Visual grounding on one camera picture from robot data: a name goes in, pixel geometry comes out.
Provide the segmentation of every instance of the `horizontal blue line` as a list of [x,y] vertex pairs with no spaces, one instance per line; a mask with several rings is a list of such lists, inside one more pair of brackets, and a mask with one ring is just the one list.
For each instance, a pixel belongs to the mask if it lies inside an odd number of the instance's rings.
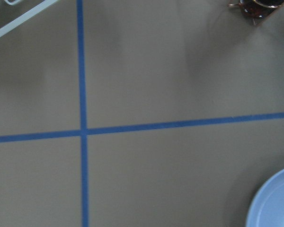
[[72,136],[80,136],[80,135],[81,135],[80,130],[9,135],[9,136],[0,136],[0,143],[25,141],[25,140],[42,140],[42,139],[52,139],[52,138],[61,138],[61,137],[72,137]]
[[211,119],[179,121],[179,122],[162,122],[162,123],[152,123],[152,124],[94,128],[94,129],[89,129],[88,134],[99,135],[99,134],[118,133],[118,132],[169,129],[169,128],[200,126],[200,125],[251,122],[251,121],[262,121],[262,120],[272,120],[272,119],[283,119],[283,118],[284,118],[284,113],[257,114],[257,115],[211,118]]

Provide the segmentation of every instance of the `white bar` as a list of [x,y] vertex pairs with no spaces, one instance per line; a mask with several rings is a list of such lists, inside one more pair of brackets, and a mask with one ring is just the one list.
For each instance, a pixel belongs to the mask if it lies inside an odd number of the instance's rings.
[[37,6],[33,7],[26,13],[22,14],[18,18],[14,19],[13,21],[9,22],[7,25],[0,28],[0,37],[8,33],[9,31],[13,30],[15,27],[21,25],[28,19],[32,18],[34,15],[40,13],[42,10],[46,9],[47,7],[53,5],[58,0],[45,0],[38,4]]

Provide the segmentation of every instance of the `metallic object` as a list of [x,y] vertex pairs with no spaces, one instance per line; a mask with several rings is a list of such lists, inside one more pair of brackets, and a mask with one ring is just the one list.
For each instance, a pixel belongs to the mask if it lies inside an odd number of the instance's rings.
[[233,4],[230,0],[228,7],[239,7],[243,15],[250,17],[254,26],[260,25],[275,11],[284,6],[284,0],[239,0]]

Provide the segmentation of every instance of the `vertical blue line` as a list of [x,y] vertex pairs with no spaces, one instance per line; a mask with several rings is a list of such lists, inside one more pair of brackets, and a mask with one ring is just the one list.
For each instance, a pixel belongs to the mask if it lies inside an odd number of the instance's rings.
[[77,0],[78,60],[80,88],[80,128],[81,128],[81,203],[82,227],[89,227],[89,167],[87,145],[86,84],[84,59],[83,2]]

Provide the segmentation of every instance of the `blue line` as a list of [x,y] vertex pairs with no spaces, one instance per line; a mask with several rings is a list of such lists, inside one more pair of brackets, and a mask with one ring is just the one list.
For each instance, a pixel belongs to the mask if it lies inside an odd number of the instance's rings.
[[8,135],[8,136],[0,136],[0,143],[26,141],[26,140],[53,139],[53,138],[72,137],[79,135],[80,135],[80,130]]
[[94,129],[89,129],[88,134],[98,135],[98,134],[129,132],[129,131],[144,131],[144,130],[191,127],[191,126],[211,125],[211,124],[263,121],[263,120],[283,119],[283,118],[284,118],[284,113],[270,113],[270,114],[268,113],[268,114],[211,118],[211,119],[201,119],[201,120],[191,120],[191,121],[162,122],[162,123],[152,123],[152,124],[138,124],[138,125],[128,125],[128,126],[94,128]]
[[86,81],[84,55],[84,25],[83,2],[77,0],[78,22],[78,60],[79,60],[79,89],[80,89],[80,127],[81,127],[81,203],[82,227],[89,227],[89,169],[87,143],[87,114],[86,114]]

